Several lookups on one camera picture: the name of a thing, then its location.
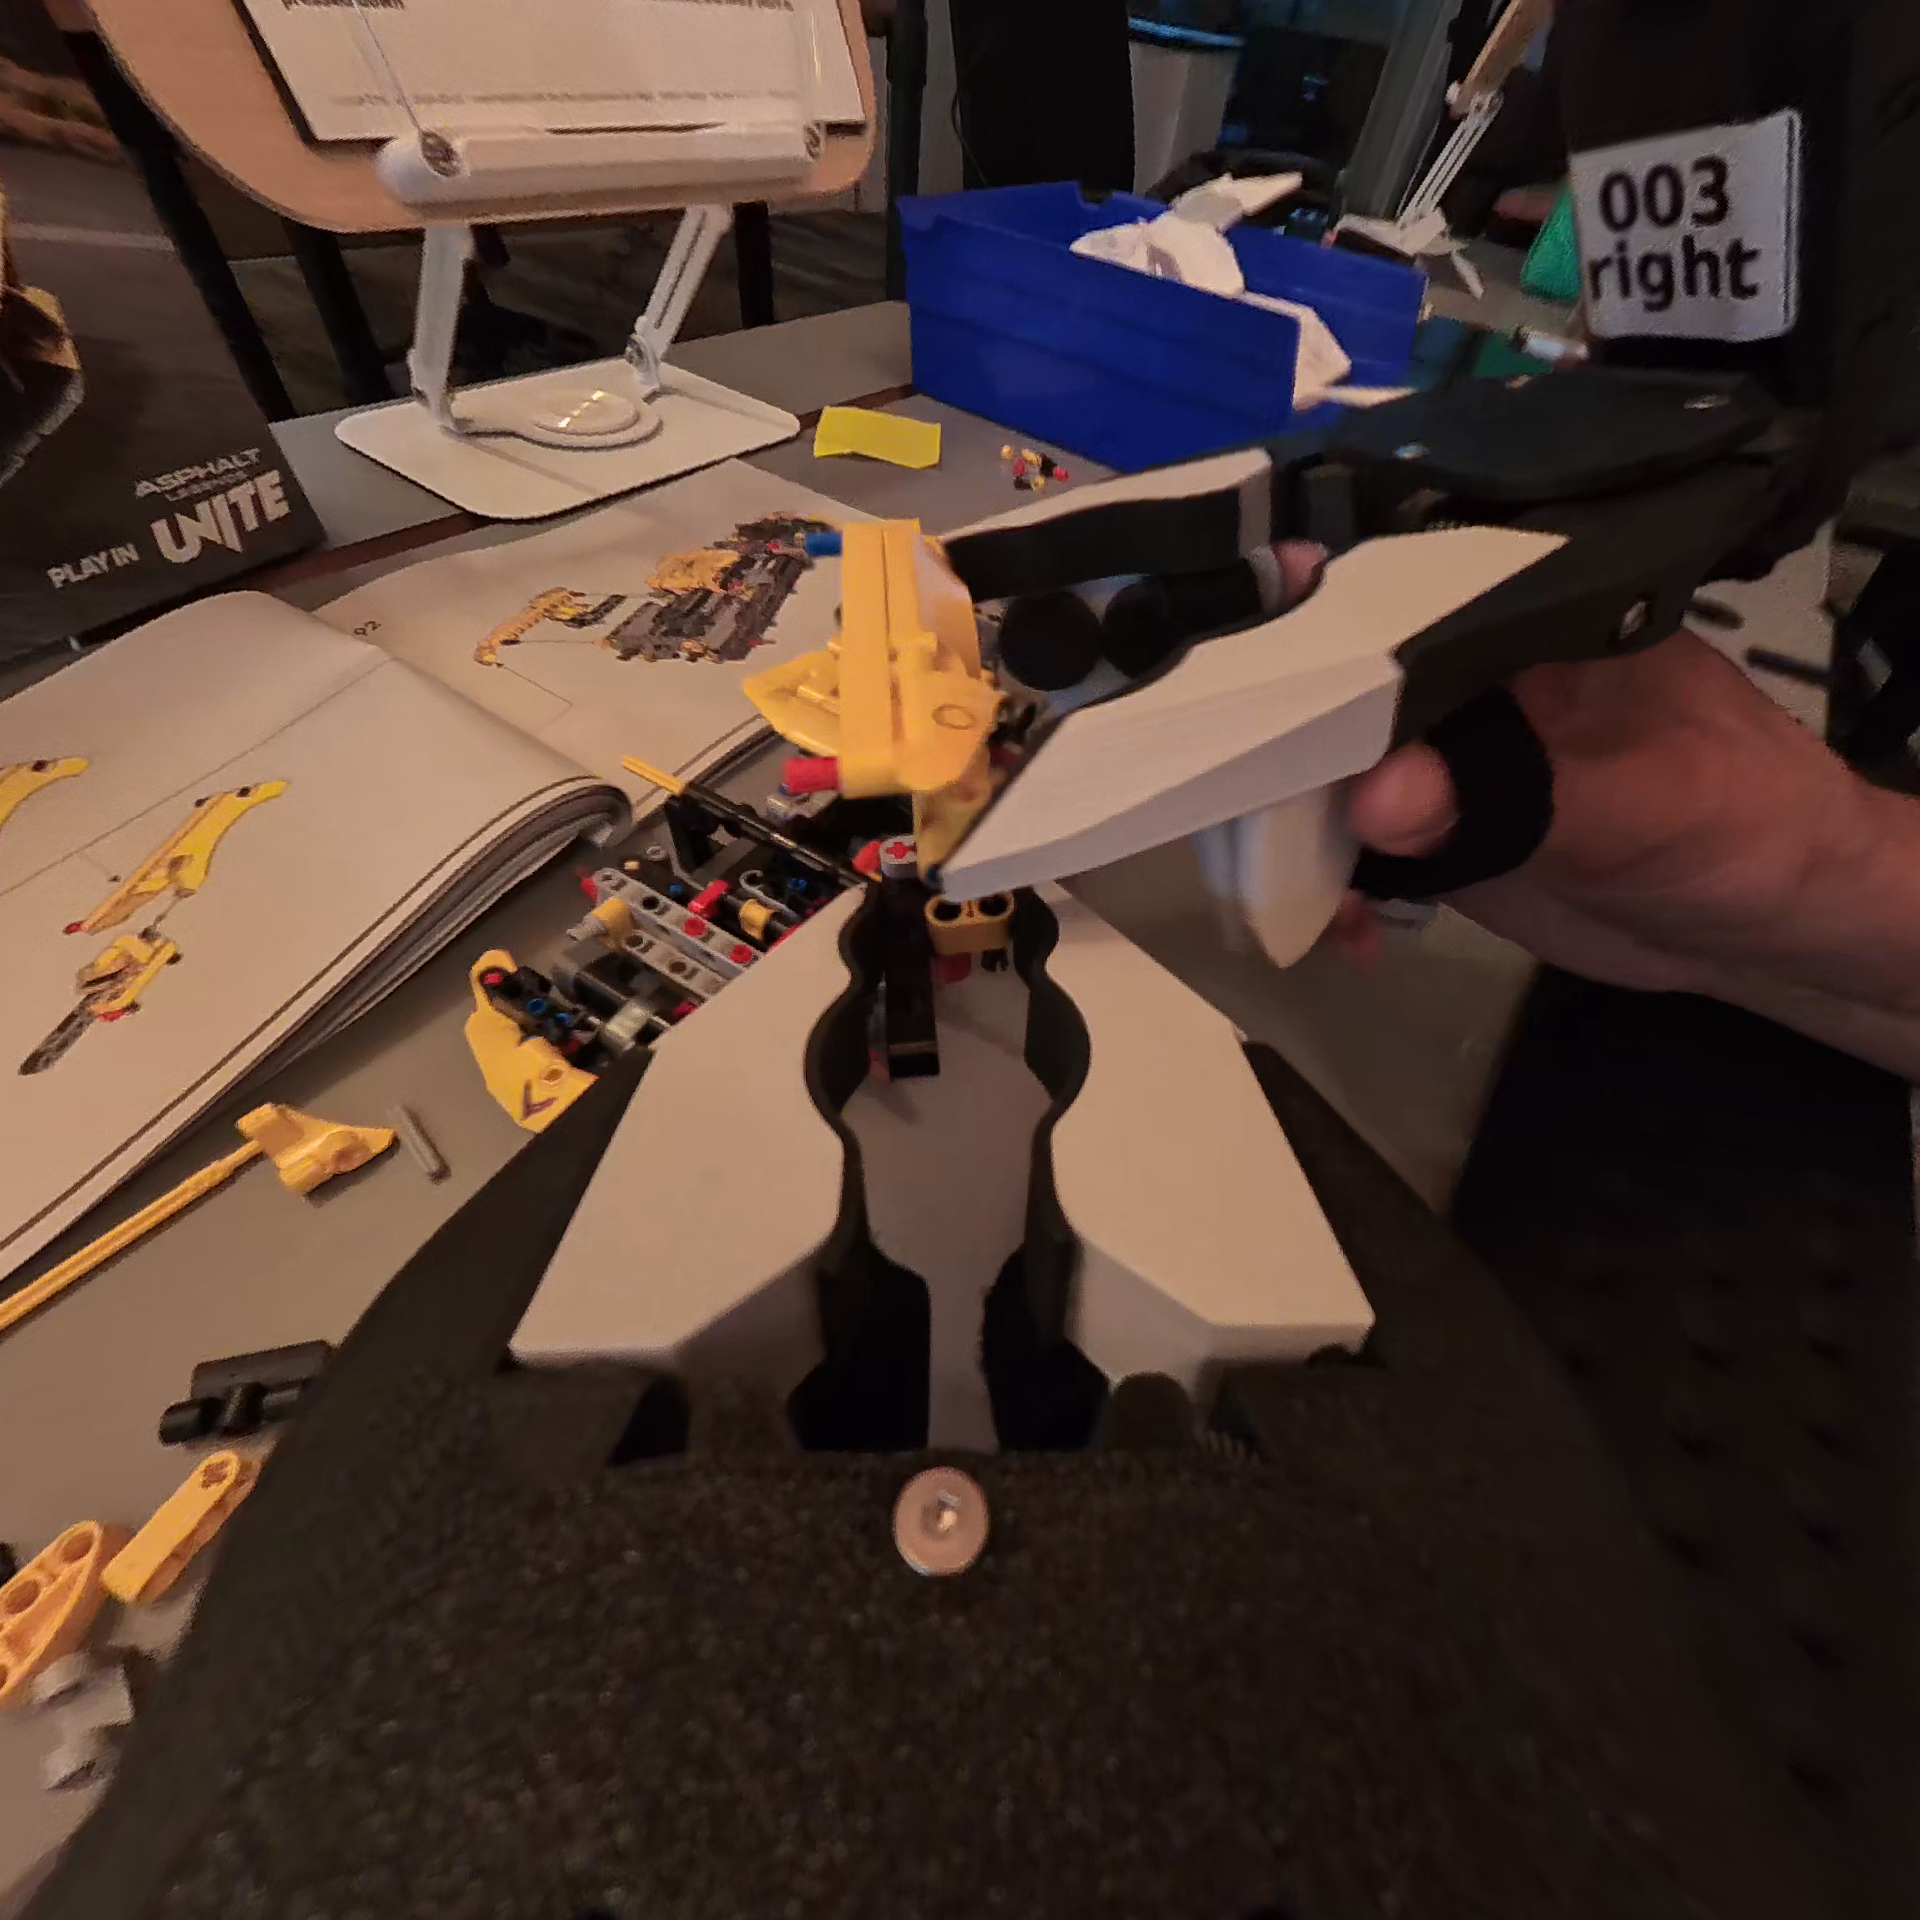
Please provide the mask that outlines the instruction booklet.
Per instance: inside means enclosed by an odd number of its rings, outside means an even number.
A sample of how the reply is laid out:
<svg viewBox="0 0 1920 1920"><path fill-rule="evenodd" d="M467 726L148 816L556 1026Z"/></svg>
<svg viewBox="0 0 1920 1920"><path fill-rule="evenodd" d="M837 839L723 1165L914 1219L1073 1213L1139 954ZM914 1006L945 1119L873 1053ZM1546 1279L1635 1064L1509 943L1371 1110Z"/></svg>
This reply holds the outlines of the instruction booklet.
<svg viewBox="0 0 1920 1920"><path fill-rule="evenodd" d="M765 738L824 527L727 461L307 610L225 591L4 699L2 1270L492 903Z"/></svg>

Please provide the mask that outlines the small yellow curved panel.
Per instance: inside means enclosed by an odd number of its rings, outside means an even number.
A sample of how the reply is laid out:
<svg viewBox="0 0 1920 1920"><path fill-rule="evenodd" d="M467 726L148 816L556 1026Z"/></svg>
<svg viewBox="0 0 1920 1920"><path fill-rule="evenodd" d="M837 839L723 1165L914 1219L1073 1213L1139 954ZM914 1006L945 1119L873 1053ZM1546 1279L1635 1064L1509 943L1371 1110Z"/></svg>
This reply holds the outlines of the small yellow curved panel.
<svg viewBox="0 0 1920 1920"><path fill-rule="evenodd" d="M989 743L1002 688L993 672L906 662L897 693L897 773L913 801L917 834L948 847L993 797Z"/></svg>

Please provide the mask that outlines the yellow wheel arch panel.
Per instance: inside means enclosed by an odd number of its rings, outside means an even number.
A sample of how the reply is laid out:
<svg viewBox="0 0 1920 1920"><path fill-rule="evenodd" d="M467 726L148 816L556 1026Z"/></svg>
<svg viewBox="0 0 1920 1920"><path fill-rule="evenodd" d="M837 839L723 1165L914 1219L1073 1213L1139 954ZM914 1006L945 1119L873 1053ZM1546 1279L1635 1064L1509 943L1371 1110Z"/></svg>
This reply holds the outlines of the yellow wheel arch panel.
<svg viewBox="0 0 1920 1920"><path fill-rule="evenodd" d="M908 797L897 773L898 666L989 672L977 610L945 547L917 521L855 521L843 535L834 638L745 679L743 693L792 744L837 757L849 797Z"/></svg>

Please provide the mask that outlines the crumpled white paper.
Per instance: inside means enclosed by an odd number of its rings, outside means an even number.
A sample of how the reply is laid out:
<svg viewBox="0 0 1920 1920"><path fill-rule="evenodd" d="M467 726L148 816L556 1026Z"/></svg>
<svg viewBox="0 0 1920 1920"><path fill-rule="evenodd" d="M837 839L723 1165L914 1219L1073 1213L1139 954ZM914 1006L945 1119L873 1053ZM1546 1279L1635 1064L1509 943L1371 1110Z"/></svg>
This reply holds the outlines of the crumpled white paper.
<svg viewBox="0 0 1920 1920"><path fill-rule="evenodd" d="M1073 250L1291 319L1299 330L1293 414L1325 402L1365 409L1402 399L1411 385L1354 381L1354 359L1312 305L1249 288L1231 231L1261 209L1293 200L1305 185L1301 162L1265 176L1213 176L1186 187L1153 219L1097 227L1073 240Z"/></svg>

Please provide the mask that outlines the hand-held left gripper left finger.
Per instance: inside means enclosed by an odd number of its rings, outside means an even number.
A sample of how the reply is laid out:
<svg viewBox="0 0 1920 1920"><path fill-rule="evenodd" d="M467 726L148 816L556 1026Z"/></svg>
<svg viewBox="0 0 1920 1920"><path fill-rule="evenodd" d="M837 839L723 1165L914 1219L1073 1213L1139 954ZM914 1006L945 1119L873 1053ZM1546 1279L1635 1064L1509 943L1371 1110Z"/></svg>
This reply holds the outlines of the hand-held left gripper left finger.
<svg viewBox="0 0 1920 1920"><path fill-rule="evenodd" d="M881 893L840 896L653 1046L519 1365L751 1385L809 1449L927 1443L928 1285L879 1248L845 1121L884 946Z"/></svg>

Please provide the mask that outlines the blue storage bin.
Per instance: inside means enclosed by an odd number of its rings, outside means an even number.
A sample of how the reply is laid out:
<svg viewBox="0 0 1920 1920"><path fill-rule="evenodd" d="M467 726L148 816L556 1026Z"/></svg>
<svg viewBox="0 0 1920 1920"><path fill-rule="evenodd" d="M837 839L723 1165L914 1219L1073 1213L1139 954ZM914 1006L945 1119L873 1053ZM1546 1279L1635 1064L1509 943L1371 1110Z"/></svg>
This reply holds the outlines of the blue storage bin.
<svg viewBox="0 0 1920 1920"><path fill-rule="evenodd" d="M1288 434L1299 330L1285 314L1153 279L1073 240L1165 203L1074 182L906 199L914 384L1119 473ZM1312 305L1357 384L1404 385L1426 275L1256 223L1231 231L1253 293Z"/></svg>

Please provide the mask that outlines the yellow rod with connector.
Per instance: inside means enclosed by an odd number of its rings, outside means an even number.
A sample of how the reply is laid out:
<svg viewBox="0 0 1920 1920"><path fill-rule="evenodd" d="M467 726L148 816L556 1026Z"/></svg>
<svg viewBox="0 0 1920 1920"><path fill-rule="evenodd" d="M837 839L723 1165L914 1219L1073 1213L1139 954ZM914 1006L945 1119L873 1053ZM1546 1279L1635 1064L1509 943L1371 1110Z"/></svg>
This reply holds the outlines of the yellow rod with connector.
<svg viewBox="0 0 1920 1920"><path fill-rule="evenodd" d="M368 1168L397 1142L393 1126L322 1119L279 1101L242 1114L236 1131L242 1142L233 1152L197 1168L180 1184L47 1267L28 1287L9 1294L2 1302L2 1333L9 1334L100 1266L229 1186L253 1163L271 1165L283 1191L308 1198L319 1189Z"/></svg>

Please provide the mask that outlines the yellow paper scrap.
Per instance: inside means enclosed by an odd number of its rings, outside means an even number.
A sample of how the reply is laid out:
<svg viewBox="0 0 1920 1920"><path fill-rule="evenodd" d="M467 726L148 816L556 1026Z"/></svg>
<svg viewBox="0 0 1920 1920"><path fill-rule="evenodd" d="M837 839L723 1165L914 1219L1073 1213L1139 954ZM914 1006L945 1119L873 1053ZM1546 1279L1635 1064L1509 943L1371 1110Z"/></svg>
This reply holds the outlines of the yellow paper scrap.
<svg viewBox="0 0 1920 1920"><path fill-rule="evenodd" d="M861 459L904 470L935 467L945 457L937 422L840 402L824 407L811 434L816 459Z"/></svg>

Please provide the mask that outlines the yellow black brick subassembly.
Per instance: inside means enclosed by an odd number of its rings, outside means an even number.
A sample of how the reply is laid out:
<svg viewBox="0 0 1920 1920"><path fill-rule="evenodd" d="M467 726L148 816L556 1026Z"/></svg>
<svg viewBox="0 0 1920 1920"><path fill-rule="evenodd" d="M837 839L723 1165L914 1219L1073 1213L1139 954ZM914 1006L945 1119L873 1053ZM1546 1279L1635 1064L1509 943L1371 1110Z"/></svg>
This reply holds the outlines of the yellow black brick subassembly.
<svg viewBox="0 0 1920 1920"><path fill-rule="evenodd" d="M1013 961L1015 901L943 896L922 878L913 835L884 834L861 850L861 865L881 882L881 994L873 1057L889 1082L935 1075L943 1067L935 990L972 968L1003 971Z"/></svg>

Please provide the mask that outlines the toy car set box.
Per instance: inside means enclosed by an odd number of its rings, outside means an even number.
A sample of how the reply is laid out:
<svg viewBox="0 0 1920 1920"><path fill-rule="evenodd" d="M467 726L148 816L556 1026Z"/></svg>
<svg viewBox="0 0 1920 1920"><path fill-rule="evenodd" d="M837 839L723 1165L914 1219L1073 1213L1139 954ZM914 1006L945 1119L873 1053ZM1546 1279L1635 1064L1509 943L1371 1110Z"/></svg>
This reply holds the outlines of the toy car set box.
<svg viewBox="0 0 1920 1920"><path fill-rule="evenodd" d="M4 3L2 659L320 543L122 137L105 55Z"/></svg>

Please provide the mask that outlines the person's right hand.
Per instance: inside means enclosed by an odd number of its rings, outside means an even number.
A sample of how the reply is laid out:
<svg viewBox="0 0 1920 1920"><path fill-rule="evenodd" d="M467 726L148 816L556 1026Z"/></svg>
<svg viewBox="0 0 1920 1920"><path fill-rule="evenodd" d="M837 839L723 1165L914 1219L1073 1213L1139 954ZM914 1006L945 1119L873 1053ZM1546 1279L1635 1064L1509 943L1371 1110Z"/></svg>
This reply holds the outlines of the person's right hand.
<svg viewBox="0 0 1920 1920"><path fill-rule="evenodd" d="M1714 999L1916 1085L1916 797L1860 778L1691 630L1513 690L1552 827L1447 904L1546 963Z"/></svg>

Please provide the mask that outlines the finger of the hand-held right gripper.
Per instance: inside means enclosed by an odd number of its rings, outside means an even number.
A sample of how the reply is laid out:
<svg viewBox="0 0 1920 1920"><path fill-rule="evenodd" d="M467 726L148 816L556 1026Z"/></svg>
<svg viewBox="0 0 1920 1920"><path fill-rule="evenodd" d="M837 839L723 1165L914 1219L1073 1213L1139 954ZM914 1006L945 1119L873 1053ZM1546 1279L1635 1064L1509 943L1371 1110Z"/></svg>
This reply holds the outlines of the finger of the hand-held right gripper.
<svg viewBox="0 0 1920 1920"><path fill-rule="evenodd" d="M1257 447L1213 454L977 519L943 551L1017 686L1148 681L1280 610L1273 481Z"/></svg>
<svg viewBox="0 0 1920 1920"><path fill-rule="evenodd" d="M1052 719L930 882L973 897L1066 880L1367 769L1400 718L1400 648L1561 543L1455 527L1357 545L1293 610Z"/></svg>

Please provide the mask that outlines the black perforated foam pad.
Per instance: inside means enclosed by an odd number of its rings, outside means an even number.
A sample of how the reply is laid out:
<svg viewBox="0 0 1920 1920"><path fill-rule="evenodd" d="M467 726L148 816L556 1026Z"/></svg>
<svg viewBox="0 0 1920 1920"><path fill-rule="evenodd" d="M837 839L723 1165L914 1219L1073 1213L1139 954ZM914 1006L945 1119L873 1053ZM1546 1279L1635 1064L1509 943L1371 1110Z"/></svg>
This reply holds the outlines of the black perforated foam pad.
<svg viewBox="0 0 1920 1920"><path fill-rule="evenodd" d="M1917 1914L1914 1090L1546 968L1451 1218L1661 1542L1836 1914Z"/></svg>

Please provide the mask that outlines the wooden stick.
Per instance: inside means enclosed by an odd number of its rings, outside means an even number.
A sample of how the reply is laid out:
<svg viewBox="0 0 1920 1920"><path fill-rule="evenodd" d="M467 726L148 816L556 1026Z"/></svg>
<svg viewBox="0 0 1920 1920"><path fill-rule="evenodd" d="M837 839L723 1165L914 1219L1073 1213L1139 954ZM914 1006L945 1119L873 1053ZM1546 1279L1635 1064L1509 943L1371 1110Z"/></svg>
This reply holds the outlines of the wooden stick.
<svg viewBox="0 0 1920 1920"><path fill-rule="evenodd" d="M1554 1L1500 3L1485 41L1460 80L1445 86L1447 137L1409 187L1393 214L1360 209L1354 191L1343 191L1343 209L1325 246L1371 256L1402 266L1439 273L1468 298L1483 298L1483 275L1468 246L1451 232L1445 197L1465 170L1476 146L1496 126L1504 104L1504 83L1524 66L1535 42L1552 25Z"/></svg>

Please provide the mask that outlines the scattered loose brick pieces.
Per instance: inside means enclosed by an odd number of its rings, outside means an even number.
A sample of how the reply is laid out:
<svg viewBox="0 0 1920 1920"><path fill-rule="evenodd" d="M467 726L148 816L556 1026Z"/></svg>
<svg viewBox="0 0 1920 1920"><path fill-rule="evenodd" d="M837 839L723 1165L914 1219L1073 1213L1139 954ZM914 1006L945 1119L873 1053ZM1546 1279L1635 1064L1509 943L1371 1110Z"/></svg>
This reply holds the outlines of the scattered loose brick pieces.
<svg viewBox="0 0 1920 1920"><path fill-rule="evenodd" d="M173 1595L259 1482L264 1437L285 1426L322 1378L322 1338L204 1362L161 1414L157 1439L195 1451L145 1521L83 1519L12 1566L2 1589L4 1711L41 1718L47 1792L81 1792L117 1761L138 1710L130 1653L96 1647L108 1615Z"/></svg>

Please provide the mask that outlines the printed instruction sheet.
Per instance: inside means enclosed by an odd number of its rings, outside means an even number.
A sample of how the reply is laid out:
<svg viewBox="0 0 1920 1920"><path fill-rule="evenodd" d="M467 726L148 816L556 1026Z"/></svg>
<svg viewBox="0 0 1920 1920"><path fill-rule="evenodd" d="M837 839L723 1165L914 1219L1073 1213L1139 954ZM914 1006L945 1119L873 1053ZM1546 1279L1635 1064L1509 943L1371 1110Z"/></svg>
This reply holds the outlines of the printed instruction sheet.
<svg viewBox="0 0 1920 1920"><path fill-rule="evenodd" d="M837 3L242 1L320 141L808 118L861 127Z"/></svg>

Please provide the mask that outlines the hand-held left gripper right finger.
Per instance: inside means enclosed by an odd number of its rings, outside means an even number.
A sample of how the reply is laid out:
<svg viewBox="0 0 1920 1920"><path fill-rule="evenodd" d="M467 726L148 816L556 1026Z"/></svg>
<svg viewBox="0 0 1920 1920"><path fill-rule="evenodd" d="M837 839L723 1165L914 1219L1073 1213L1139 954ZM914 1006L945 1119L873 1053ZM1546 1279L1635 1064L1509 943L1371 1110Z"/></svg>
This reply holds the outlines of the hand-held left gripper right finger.
<svg viewBox="0 0 1920 1920"><path fill-rule="evenodd" d="M1212 1411L1242 1373L1365 1354L1377 1312L1269 1095L1273 1050L1068 891L1013 903L1045 1110L981 1312L999 1447L1082 1449L1131 1379Z"/></svg>

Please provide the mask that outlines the partly built yellow toy car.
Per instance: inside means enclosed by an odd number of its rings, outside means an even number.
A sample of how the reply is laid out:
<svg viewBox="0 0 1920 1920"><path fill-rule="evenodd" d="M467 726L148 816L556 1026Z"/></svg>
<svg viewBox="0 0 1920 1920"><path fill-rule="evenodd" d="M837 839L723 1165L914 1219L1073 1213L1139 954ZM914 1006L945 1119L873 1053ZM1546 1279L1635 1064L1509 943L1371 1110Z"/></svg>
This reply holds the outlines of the partly built yellow toy car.
<svg viewBox="0 0 1920 1920"><path fill-rule="evenodd" d="M465 1038L495 1104L527 1134L623 1057L649 1053L831 904L881 888L861 850L917 840L904 797L757 801L669 778L656 840L583 874L586 913L552 966L504 947L468 971Z"/></svg>

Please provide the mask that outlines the grey desk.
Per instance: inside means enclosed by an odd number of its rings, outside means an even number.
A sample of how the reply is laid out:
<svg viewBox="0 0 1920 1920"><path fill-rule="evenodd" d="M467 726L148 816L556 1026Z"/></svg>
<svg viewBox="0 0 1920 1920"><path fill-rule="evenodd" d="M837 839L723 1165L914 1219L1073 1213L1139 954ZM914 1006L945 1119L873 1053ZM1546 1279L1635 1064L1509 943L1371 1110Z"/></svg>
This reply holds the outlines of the grey desk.
<svg viewBox="0 0 1920 1920"><path fill-rule="evenodd" d="M713 335L679 350L679 360L808 419L843 399L917 411L898 301ZM993 449L999 429L939 402L920 411L945 422L937 467L858 464L851 478L809 478L826 464L804 443L764 453L757 465L937 529L1013 499ZM468 531L417 487L361 475L365 464L333 439L333 418L275 432L327 535L344 539L264 576L264 591L322 607L447 543L461 552L511 539L507 527ZM1183 847L1141 855L1073 888L1280 1050L1421 1200L1445 1208L1530 987L1531 961L1517 947L1443 913L1429 930L1394 933L1371 966L1316 951L1275 971L1256 951L1231 946ZM475 943L439 952L344 1035L257 1090L346 1119L417 1107L450 1160L442 1184L404 1150L314 1202L285 1194L267 1169L242 1169L4 1334L4 1542L33 1552L73 1519L145 1521L186 1474L183 1454L157 1447L155 1421L192 1362L307 1336L338 1341L401 1264L517 1152L517 1134L484 1095L461 1090L474 1079L461 1040L465 952L506 943L527 954L572 918L573 893L562 870L529 880L479 923ZM41 1787L44 1722L4 1711L4 1894L79 1829L95 1797Z"/></svg>

